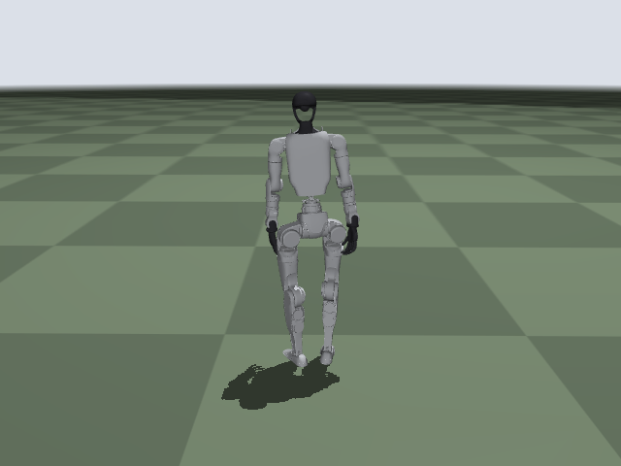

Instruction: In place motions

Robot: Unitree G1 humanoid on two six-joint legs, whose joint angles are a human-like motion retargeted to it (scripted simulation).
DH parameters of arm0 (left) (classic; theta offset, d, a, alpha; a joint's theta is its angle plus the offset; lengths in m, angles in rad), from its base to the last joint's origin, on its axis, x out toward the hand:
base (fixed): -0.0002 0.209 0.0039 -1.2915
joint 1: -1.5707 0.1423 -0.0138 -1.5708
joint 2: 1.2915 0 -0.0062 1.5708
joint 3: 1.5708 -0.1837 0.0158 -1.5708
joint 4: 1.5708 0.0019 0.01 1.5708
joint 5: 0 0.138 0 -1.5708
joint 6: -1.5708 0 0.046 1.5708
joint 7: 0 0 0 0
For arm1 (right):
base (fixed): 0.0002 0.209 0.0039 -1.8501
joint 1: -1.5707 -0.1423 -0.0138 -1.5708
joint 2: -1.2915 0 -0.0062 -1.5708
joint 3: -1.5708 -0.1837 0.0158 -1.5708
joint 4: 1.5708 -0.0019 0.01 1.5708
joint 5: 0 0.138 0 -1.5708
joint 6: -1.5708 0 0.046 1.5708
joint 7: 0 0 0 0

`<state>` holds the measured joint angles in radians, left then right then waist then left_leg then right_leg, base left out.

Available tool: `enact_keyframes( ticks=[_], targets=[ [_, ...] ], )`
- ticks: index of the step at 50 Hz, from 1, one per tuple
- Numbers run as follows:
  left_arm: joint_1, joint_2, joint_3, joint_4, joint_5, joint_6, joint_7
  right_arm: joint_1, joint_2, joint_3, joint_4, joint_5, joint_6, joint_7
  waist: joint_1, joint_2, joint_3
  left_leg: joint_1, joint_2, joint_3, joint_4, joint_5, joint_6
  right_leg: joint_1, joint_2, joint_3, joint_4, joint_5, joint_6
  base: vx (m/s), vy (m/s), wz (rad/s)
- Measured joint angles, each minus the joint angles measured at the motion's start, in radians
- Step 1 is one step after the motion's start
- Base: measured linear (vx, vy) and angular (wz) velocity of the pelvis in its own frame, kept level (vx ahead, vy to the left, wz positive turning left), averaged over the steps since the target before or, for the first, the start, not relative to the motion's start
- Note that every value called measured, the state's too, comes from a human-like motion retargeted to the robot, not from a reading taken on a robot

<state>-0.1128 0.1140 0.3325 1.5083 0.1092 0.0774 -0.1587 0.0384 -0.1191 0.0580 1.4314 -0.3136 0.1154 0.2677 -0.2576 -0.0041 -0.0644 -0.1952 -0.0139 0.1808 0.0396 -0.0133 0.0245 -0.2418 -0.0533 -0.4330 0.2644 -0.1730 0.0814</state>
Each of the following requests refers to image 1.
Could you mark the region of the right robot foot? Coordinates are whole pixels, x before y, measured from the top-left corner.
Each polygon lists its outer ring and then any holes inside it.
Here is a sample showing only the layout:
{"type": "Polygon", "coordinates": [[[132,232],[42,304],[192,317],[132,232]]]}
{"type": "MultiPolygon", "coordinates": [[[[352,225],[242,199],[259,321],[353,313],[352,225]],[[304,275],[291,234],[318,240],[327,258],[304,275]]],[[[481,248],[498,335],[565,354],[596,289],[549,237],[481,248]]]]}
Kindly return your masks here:
{"type": "Polygon", "coordinates": [[[332,350],[329,351],[329,348],[327,347],[326,350],[324,350],[324,345],[322,346],[321,350],[320,350],[320,363],[324,364],[324,365],[328,365],[332,363],[332,358],[335,355],[335,348],[332,346],[332,350]]]}

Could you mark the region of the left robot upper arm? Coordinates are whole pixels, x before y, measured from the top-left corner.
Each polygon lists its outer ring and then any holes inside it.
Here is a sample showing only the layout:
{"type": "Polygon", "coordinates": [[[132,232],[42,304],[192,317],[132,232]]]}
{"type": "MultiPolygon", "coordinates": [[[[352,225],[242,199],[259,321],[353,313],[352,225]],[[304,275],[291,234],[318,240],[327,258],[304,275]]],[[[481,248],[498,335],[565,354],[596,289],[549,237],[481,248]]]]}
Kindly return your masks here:
{"type": "Polygon", "coordinates": [[[286,137],[275,138],[269,144],[268,172],[271,182],[271,192],[280,192],[283,189],[283,181],[280,178],[282,157],[279,155],[285,151],[286,137]]]}

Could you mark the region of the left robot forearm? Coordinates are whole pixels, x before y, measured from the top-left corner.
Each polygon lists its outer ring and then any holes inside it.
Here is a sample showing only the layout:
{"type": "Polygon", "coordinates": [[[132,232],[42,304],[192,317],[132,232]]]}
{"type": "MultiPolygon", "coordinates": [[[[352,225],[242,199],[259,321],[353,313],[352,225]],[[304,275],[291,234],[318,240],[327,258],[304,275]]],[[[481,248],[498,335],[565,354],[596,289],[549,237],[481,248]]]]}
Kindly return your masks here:
{"type": "MultiPolygon", "coordinates": [[[[269,222],[274,220],[277,223],[278,227],[278,201],[279,195],[271,192],[271,182],[269,179],[266,180],[266,220],[265,224],[269,228],[269,222]]],[[[270,229],[270,228],[269,228],[270,229]]]]}

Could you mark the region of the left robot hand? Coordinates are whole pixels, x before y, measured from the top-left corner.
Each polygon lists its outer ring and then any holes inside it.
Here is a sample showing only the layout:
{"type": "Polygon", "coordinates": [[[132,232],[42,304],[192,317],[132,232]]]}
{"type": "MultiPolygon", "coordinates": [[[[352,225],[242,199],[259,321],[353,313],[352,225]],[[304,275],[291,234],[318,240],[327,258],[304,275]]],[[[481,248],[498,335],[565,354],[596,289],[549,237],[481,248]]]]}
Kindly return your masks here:
{"type": "Polygon", "coordinates": [[[276,254],[278,254],[278,251],[277,251],[277,238],[276,238],[276,231],[278,231],[277,223],[274,220],[271,220],[269,222],[269,228],[267,227],[266,231],[269,232],[270,243],[273,246],[274,252],[276,254]]]}

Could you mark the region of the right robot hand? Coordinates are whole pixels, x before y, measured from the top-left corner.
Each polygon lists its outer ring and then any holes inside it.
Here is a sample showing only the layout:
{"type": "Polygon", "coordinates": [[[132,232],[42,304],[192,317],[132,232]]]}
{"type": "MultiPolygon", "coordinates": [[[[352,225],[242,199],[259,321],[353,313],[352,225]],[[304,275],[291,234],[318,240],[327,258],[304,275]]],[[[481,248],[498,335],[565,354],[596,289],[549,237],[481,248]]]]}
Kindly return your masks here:
{"type": "Polygon", "coordinates": [[[341,253],[343,255],[347,255],[347,254],[351,254],[356,250],[357,247],[357,239],[358,239],[358,234],[357,234],[357,228],[359,226],[358,224],[358,216],[353,216],[351,218],[351,224],[346,223],[346,226],[349,227],[348,228],[348,232],[347,232],[347,237],[345,238],[345,240],[342,242],[342,246],[347,243],[347,247],[344,251],[341,251],[341,253]]]}

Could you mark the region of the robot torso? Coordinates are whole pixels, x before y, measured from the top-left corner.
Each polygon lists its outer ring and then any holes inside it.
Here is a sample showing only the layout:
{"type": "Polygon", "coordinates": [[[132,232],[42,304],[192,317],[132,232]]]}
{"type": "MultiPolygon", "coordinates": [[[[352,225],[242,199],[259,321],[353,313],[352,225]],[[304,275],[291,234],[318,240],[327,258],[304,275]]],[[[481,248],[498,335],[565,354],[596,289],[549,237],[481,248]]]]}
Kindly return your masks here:
{"type": "Polygon", "coordinates": [[[289,181],[297,196],[309,197],[302,201],[302,212],[297,214],[302,225],[301,239],[324,237],[329,232],[327,212],[313,197],[325,194],[331,180],[331,146],[323,127],[321,131],[315,130],[318,132],[294,134],[297,131],[291,133],[290,129],[285,140],[289,181]]]}

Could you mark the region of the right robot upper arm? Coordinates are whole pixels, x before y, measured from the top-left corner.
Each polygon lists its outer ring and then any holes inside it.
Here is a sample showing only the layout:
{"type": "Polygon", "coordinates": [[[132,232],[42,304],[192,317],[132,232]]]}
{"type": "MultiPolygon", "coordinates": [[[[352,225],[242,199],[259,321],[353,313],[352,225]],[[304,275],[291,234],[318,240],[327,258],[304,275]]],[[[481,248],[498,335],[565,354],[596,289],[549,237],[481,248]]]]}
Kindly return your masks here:
{"type": "Polygon", "coordinates": [[[349,157],[347,151],[346,140],[339,134],[328,134],[330,146],[336,151],[334,154],[336,166],[339,175],[336,177],[338,188],[351,187],[351,178],[349,175],[349,157]]]}

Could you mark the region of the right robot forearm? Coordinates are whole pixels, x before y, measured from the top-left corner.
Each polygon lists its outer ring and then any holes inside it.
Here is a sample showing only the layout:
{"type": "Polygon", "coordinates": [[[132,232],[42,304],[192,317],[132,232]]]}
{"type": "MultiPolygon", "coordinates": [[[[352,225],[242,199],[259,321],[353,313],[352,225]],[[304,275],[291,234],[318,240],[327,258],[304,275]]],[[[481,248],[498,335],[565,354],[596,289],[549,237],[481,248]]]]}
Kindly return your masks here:
{"type": "MultiPolygon", "coordinates": [[[[350,174],[349,174],[350,175],[350,174]]],[[[358,216],[358,222],[360,220],[359,215],[357,214],[357,207],[355,201],[355,190],[352,177],[351,178],[351,188],[346,188],[341,192],[343,198],[343,209],[345,212],[345,220],[348,224],[351,224],[351,218],[353,216],[358,216]]]]}

